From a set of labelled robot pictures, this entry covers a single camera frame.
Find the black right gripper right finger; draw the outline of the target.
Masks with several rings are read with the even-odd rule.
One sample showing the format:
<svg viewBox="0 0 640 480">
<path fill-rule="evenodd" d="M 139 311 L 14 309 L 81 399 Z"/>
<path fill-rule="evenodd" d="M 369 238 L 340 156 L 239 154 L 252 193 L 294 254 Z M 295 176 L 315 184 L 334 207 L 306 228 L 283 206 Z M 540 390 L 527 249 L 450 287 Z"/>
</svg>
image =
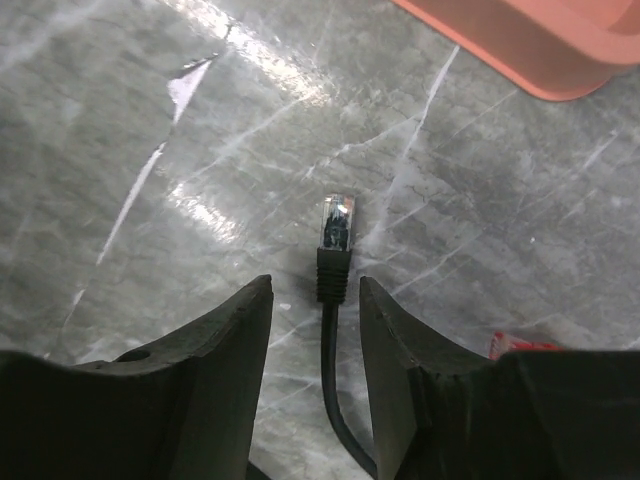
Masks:
<svg viewBox="0 0 640 480">
<path fill-rule="evenodd" d="M 639 355 L 454 343 L 360 281 L 360 334 L 381 479 L 635 479 Z"/>
</svg>

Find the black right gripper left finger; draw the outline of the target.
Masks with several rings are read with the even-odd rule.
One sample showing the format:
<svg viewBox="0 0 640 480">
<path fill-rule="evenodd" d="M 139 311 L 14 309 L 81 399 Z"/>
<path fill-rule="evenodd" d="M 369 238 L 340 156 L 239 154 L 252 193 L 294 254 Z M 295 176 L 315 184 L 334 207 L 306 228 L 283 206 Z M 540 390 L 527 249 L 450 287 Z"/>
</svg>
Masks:
<svg viewBox="0 0 640 480">
<path fill-rule="evenodd" d="M 259 479 L 249 460 L 273 311 L 261 275 L 113 361 L 1 354 L 5 479 Z"/>
</svg>

